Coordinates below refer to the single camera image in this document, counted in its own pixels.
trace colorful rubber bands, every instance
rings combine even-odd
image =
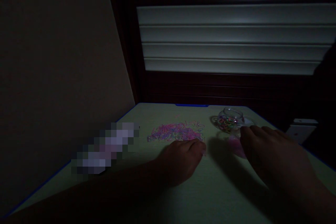
[[[178,141],[190,141],[195,138],[204,141],[203,128],[205,126],[200,122],[192,121],[187,123],[180,122],[175,124],[161,124],[156,129],[154,128],[152,133],[147,136],[147,142],[154,142],[164,140],[171,142]]]

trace table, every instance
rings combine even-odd
[[[168,142],[147,142],[153,128],[161,124],[199,121],[203,124],[207,155],[194,175],[185,183],[169,189],[161,197],[130,211],[123,219],[134,222],[164,223],[283,223],[302,221],[295,209],[272,194],[256,175],[246,159],[233,155],[226,145],[228,134],[220,131],[212,119],[224,106],[177,106],[175,104],[139,103],[119,122],[137,122],[140,137],[135,153],[128,153],[110,171],[125,169],[157,157]],[[258,126],[270,123],[248,107],[236,107]],[[336,194],[336,173],[308,153],[319,179]],[[79,182],[71,177],[71,165],[66,165],[52,179],[29,197],[16,211]]]

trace clear glass jar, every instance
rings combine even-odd
[[[235,108],[225,107],[218,114],[217,124],[221,130],[230,134],[234,127],[245,124],[243,113]]]

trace hand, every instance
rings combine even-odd
[[[177,186],[189,179],[206,150],[205,143],[194,139],[191,141],[174,141],[154,160],[168,186]]]
[[[290,194],[319,182],[305,150],[285,133],[257,126],[240,131],[248,161],[269,188]]]
[[[306,151],[269,127],[242,127],[240,142],[258,176],[316,223],[336,223],[336,198],[317,178]]]

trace wall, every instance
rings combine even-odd
[[[1,212],[134,105],[110,0],[1,0]]]

